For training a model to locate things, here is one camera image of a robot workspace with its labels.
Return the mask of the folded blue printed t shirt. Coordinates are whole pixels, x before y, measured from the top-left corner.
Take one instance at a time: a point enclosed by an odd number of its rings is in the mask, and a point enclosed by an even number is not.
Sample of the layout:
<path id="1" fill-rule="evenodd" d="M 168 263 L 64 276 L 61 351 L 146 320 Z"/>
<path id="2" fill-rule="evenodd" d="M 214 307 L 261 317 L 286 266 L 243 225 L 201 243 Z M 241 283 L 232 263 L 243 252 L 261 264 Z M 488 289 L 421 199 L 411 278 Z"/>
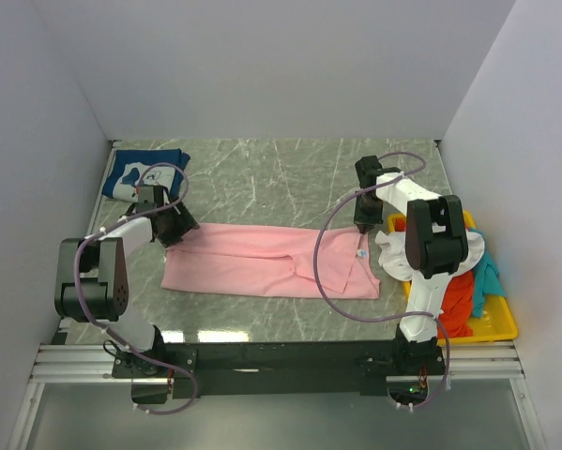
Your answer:
<path id="1" fill-rule="evenodd" d="M 181 149 L 166 150 L 117 150 L 114 165 L 106 178 L 101 194 L 110 199 L 136 203 L 136 186 L 139 180 L 145 185 L 163 186 L 172 196 L 177 196 L 183 175 L 169 166 L 158 166 L 148 170 L 156 163 L 173 164 L 185 170 L 190 155 Z"/>

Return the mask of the black base beam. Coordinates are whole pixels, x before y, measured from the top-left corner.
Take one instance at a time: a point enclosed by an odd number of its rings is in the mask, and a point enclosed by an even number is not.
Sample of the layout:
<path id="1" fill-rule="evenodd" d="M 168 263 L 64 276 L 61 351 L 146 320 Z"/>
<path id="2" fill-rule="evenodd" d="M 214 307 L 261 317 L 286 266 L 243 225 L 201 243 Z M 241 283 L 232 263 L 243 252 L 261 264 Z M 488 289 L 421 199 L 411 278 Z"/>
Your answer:
<path id="1" fill-rule="evenodd" d="M 391 377 L 438 376 L 446 365 L 436 343 L 422 351 L 393 340 L 168 343 L 160 347 L 173 373 L 118 353 L 112 375 L 133 381 L 133 397 L 163 403 L 167 395 L 201 396 L 359 393 L 386 396 Z"/>

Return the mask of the pink t shirt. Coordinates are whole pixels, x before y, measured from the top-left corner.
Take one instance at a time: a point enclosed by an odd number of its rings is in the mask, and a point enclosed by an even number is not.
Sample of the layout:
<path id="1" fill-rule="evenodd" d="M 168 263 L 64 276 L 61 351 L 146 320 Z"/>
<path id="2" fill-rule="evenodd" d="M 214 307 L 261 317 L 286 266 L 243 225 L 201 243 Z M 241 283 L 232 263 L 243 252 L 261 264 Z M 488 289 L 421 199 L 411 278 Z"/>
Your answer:
<path id="1" fill-rule="evenodd" d="M 161 287 L 186 293 L 376 299 L 368 238 L 357 228 L 311 229 L 204 223 L 169 247 Z"/>

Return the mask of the white t shirt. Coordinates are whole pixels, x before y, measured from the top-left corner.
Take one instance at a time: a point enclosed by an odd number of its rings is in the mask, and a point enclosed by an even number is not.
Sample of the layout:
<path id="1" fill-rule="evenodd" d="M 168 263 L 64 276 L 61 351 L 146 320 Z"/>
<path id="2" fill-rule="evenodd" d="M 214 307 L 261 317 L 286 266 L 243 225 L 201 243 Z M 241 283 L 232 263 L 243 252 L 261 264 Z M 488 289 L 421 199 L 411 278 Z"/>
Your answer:
<path id="1" fill-rule="evenodd" d="M 455 277 L 471 271 L 481 260 L 485 252 L 485 241 L 479 232 L 467 231 L 468 255 L 459 264 Z M 410 266 L 405 254 L 405 232 L 384 233 L 379 231 L 374 242 L 381 248 L 379 265 L 392 277 L 399 281 L 411 281 L 414 269 Z"/>

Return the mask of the orange t shirt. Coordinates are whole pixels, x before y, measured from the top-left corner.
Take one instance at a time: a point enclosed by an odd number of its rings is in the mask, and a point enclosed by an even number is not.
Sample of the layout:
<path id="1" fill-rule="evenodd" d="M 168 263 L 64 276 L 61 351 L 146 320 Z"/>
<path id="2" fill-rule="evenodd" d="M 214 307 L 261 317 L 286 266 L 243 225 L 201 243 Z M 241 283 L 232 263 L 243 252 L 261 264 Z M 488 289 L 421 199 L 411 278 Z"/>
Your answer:
<path id="1" fill-rule="evenodd" d="M 467 324 L 473 310 L 474 276 L 471 271 L 454 277 L 446 289 L 439 320 L 449 338 L 468 338 L 473 330 Z"/>

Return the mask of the teal t shirt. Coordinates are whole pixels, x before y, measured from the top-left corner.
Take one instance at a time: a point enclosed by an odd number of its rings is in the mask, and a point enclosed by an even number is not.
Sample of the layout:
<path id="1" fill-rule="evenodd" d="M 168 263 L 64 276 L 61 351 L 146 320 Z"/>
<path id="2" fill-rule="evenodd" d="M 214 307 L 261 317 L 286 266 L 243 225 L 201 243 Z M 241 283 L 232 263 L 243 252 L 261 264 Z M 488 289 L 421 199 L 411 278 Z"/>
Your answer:
<path id="1" fill-rule="evenodd" d="M 472 295 L 473 309 L 471 312 L 472 317 L 480 318 L 488 295 L 506 297 L 507 294 L 499 280 L 497 264 L 486 247 L 484 234 L 472 227 L 467 230 L 467 235 L 469 238 L 469 249 L 475 252 L 481 250 L 479 256 L 473 257 L 473 261 L 477 263 L 472 268 L 474 288 Z"/>

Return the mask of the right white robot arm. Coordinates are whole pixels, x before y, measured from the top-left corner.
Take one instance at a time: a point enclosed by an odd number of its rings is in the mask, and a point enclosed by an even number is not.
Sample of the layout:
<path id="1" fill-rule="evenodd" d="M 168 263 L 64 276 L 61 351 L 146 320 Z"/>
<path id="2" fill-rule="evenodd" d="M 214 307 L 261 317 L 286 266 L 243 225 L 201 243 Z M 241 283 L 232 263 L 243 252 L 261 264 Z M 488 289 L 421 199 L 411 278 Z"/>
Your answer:
<path id="1" fill-rule="evenodd" d="M 460 199 L 441 196 L 408 179 L 397 168 L 385 168 L 378 157 L 355 163 L 363 194 L 357 197 L 354 223 L 368 233 L 382 222 L 388 203 L 405 215 L 404 250 L 413 270 L 406 313 L 393 339 L 392 363 L 412 374 L 438 357 L 436 319 L 447 287 L 468 255 Z"/>

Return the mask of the yellow plastic tray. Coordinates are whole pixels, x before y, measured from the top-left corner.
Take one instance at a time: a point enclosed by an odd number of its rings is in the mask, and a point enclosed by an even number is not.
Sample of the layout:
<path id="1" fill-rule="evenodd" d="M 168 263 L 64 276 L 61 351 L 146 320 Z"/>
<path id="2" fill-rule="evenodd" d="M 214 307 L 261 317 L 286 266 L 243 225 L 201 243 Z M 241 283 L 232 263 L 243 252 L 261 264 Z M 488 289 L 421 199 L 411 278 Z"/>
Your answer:
<path id="1" fill-rule="evenodd" d="M 518 336 L 518 328 L 506 298 L 497 295 L 488 295 L 482 316 L 480 318 L 470 316 L 467 324 L 473 330 L 473 336 L 450 338 L 451 345 L 507 341 Z"/>

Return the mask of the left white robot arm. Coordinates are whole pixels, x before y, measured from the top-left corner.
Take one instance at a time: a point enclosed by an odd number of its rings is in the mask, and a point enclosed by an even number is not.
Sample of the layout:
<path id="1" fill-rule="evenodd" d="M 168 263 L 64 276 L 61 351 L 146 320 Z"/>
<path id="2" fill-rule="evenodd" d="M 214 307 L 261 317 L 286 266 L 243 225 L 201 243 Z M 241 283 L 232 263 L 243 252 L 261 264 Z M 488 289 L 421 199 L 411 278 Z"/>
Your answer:
<path id="1" fill-rule="evenodd" d="M 163 186 L 138 187 L 138 202 L 109 229 L 61 242 L 54 307 L 62 318 L 91 323 L 108 337 L 114 357 L 145 376 L 160 375 L 168 354 L 161 331 L 129 305 L 127 257 L 145 244 L 169 248 L 199 227 Z"/>

